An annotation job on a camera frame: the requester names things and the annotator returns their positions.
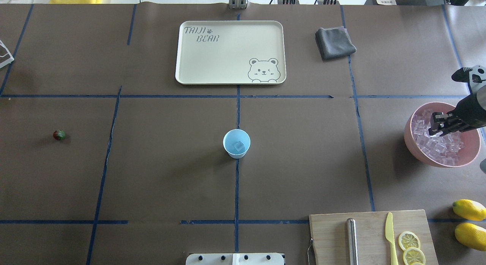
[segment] pink bowl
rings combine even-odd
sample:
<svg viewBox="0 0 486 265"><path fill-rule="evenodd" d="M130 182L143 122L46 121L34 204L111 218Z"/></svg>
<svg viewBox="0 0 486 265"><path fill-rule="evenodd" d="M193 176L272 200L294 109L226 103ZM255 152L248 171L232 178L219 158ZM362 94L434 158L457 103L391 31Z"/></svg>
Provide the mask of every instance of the pink bowl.
<svg viewBox="0 0 486 265"><path fill-rule="evenodd" d="M462 142L464 142L465 148L460 149L460 151L458 152L459 161L455 166L445 165L432 160L427 155L425 155L425 153L423 153L422 150L420 150L417 143L413 139L413 134L412 134L413 115L417 115L417 112L420 114L427 109L430 109L434 112L446 113L453 110L454 108L455 107L453 105L442 103L442 102L426 103L421 105L416 111L413 112L412 116L408 118L408 122L405 126L405 133L404 133L405 144L407 145L407 148L410 151L410 153L412 153L412 155L415 158L417 158L419 161L436 167L461 167L461 166L468 165L469 163L474 161L475 158L478 156L479 148L481 147L481 137L479 136L479 131L477 129L469 130L461 134L461 140Z"/></svg>

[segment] blue tape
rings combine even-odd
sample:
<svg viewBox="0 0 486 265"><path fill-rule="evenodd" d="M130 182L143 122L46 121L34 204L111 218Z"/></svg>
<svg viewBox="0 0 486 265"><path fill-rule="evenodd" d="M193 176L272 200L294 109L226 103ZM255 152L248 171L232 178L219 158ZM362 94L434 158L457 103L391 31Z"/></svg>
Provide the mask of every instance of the blue tape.
<svg viewBox="0 0 486 265"><path fill-rule="evenodd" d="M137 95L125 94L122 98L236 98L236 95Z"/></svg>
<svg viewBox="0 0 486 265"><path fill-rule="evenodd" d="M238 233L240 224L240 159L236 159L236 182L235 182L235 253L240 250L238 244Z"/></svg>
<svg viewBox="0 0 486 265"><path fill-rule="evenodd" d="M442 7L442 13L444 14L444 19L446 21L447 33L449 34L449 38L451 40L451 45L453 46L453 49L454 49L454 54L456 56L457 63L459 64L459 68L462 68L463 65L462 65L461 59L459 57L459 53L457 52L457 47L455 45L453 34L451 32L451 27L449 26L449 19L447 18L446 8L445 8L444 5L441 5L441 7Z"/></svg>
<svg viewBox="0 0 486 265"><path fill-rule="evenodd" d="M455 222L477 223L477 221L467 220L463 218L428 218L427 221L434 222L434 223L455 223Z"/></svg>
<svg viewBox="0 0 486 265"><path fill-rule="evenodd" d="M181 220L182 225L196 225L196 224L235 224L234 220Z"/></svg>
<svg viewBox="0 0 486 265"><path fill-rule="evenodd" d="M93 220L0 220L0 224L93 224ZM128 220L101 220L98 224L128 224Z"/></svg>
<svg viewBox="0 0 486 265"><path fill-rule="evenodd" d="M306 219L276 219L276 220L238 220L239 224L308 224ZM235 224L234 220L181 220L182 225L199 225L199 224Z"/></svg>
<svg viewBox="0 0 486 265"><path fill-rule="evenodd" d="M128 32L128 40L126 44L129 46L130 41L132 40L132 30L133 30L133 22L135 21L135 12L137 12L137 4L133 4L133 11L132 11L132 22L130 23L130 30Z"/></svg>
<svg viewBox="0 0 486 265"><path fill-rule="evenodd" d="M236 86L236 128L240 128L240 85Z"/></svg>
<svg viewBox="0 0 486 265"><path fill-rule="evenodd" d="M356 97L358 99L463 99L465 95L356 95Z"/></svg>
<svg viewBox="0 0 486 265"><path fill-rule="evenodd" d="M483 136L483 141L486 144L486 134L484 133L484 127L480 128L479 131L481 131L481 135Z"/></svg>
<svg viewBox="0 0 486 265"><path fill-rule="evenodd" d="M101 177L101 184L99 185L98 202L96 204L96 212L95 212L95 215L94 215L92 236L91 236L91 239L90 239L90 247L88 249L88 257L86 259L86 265L89 265L91 263L91 256L92 256L92 252L93 252L94 238L95 238L95 235L96 235L96 227L97 227L97 224L98 224L99 208L101 206L101 199L103 197L103 187L104 187L104 181L105 181L105 178L106 178L106 170L108 169L108 157L110 156L111 142L113 141L113 128L115 127L115 121L117 119L118 103L120 102L121 92L122 92L122 87L120 87L120 89L118 90L117 102L115 104L115 112L113 113L113 121L111 122L110 138L108 139L108 148L106 149L106 157L104 158L103 175Z"/></svg>
<svg viewBox="0 0 486 265"><path fill-rule="evenodd" d="M342 5L339 5L339 8L341 9L342 26L346 27L346 20L344 19L344 9L342 8Z"/></svg>
<svg viewBox="0 0 486 265"><path fill-rule="evenodd" d="M305 219L282 219L282 220L240 220L240 224L308 224Z"/></svg>
<svg viewBox="0 0 486 265"><path fill-rule="evenodd" d="M6 94L4 98L116 98L116 95L77 95L77 94Z"/></svg>
<svg viewBox="0 0 486 265"><path fill-rule="evenodd" d="M17 51L19 50L19 46L21 45L22 37L24 36L25 29L27 28L27 23L29 23L30 16L32 14L32 9L33 9L33 4L31 4L31 7L29 9L29 13L27 14L27 17L24 22L24 26L22 28L22 32L19 36L19 40L17 41L17 45L15 46L14 54L12 56L15 58L17 56ZM12 69L12 65L14 63L10 63L8 66L7 72L5 73L5 77L3 77L3 83L2 86L0 87L0 97L2 96L3 90L5 89L5 85L7 84L8 76L10 75L10 70Z"/></svg>
<svg viewBox="0 0 486 265"><path fill-rule="evenodd" d="M123 94L121 98L224 98L234 99L238 97L250 98L250 99L330 99L334 98L330 95L240 95L239 87L237 89L237 95L176 95L176 94ZM4 98L116 98L114 94L5 94Z"/></svg>
<svg viewBox="0 0 486 265"><path fill-rule="evenodd" d="M339 7L341 9L342 25L346 27L344 10L342 9L342 5L340 5ZM351 87L353 89L354 108L356 110L356 118L358 120L358 130L359 130L360 140L361 140L361 152L363 153L364 169L366 171L366 182L368 184L369 203L371 205L371 211L375 211L375 201L373 200L373 188L371 186L371 178L369 176L368 156L366 155L365 138L363 136L363 127L361 126L361 116L360 116L359 105L358 105L358 94L356 93L356 85L354 83L354 75L353 75L353 70L351 68L350 55L347 56L347 64L349 66L349 76L351 78Z"/></svg>
<svg viewBox="0 0 486 265"><path fill-rule="evenodd" d="M330 95L241 95L241 98L314 98L314 99L329 99L334 98Z"/></svg>

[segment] paper cup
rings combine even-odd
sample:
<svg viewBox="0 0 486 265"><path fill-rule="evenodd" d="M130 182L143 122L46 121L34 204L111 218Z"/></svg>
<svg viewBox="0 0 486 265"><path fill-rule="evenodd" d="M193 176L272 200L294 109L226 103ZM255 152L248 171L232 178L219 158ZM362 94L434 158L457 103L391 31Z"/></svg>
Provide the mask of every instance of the paper cup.
<svg viewBox="0 0 486 265"><path fill-rule="evenodd" d="M242 158L250 149L250 136L241 129L228 131L222 139L222 146L232 158Z"/></svg>

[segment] lemon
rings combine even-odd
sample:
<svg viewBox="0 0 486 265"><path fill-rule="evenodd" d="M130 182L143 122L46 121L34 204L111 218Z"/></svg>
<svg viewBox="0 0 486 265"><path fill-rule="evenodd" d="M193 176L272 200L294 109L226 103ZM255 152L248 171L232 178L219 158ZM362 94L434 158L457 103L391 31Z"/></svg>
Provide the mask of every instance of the lemon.
<svg viewBox="0 0 486 265"><path fill-rule="evenodd" d="M455 237L462 245L479 251L486 251L486 229L472 223L461 223L455 231Z"/></svg>
<svg viewBox="0 0 486 265"><path fill-rule="evenodd" d="M479 202L470 199L460 199L453 202L456 215L468 220L481 221L486 218L486 208Z"/></svg>
<svg viewBox="0 0 486 265"><path fill-rule="evenodd" d="M409 247L415 247L420 249L420 240L418 236L413 232L405 231L398 237L398 245L402 250L406 250Z"/></svg>
<svg viewBox="0 0 486 265"><path fill-rule="evenodd" d="M408 247L403 252L403 262L406 265L412 265L415 262L425 265L425 255L419 248Z"/></svg>

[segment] knife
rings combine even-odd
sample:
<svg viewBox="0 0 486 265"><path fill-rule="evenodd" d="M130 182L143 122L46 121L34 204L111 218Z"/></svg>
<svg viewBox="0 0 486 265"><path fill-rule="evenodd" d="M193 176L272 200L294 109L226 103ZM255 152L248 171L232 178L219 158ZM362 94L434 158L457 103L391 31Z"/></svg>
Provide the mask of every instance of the knife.
<svg viewBox="0 0 486 265"><path fill-rule="evenodd" d="M396 248L394 244L393 214L390 212L387 215L387 222L385 223L385 238L390 243L391 265L398 265L398 259L396 258Z"/></svg>

